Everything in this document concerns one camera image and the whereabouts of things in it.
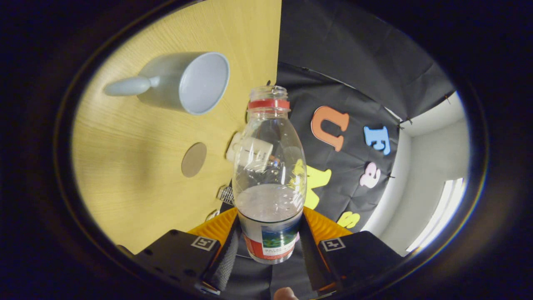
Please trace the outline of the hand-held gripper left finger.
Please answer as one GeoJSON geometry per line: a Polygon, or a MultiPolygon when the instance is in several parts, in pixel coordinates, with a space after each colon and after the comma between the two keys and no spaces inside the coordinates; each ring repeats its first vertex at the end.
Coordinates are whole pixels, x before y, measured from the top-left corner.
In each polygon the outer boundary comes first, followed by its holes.
{"type": "Polygon", "coordinates": [[[235,207],[188,232],[172,229],[143,250],[118,245],[134,273],[163,295],[219,295],[225,291],[239,247],[235,207]]]}

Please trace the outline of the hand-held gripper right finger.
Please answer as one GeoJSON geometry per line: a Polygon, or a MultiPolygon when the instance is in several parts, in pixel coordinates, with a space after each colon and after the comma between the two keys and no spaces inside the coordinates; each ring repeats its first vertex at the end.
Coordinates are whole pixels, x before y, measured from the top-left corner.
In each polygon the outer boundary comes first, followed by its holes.
{"type": "Polygon", "coordinates": [[[366,289],[403,261],[371,232],[352,233],[308,207],[299,236],[311,287],[319,294],[366,289]]]}

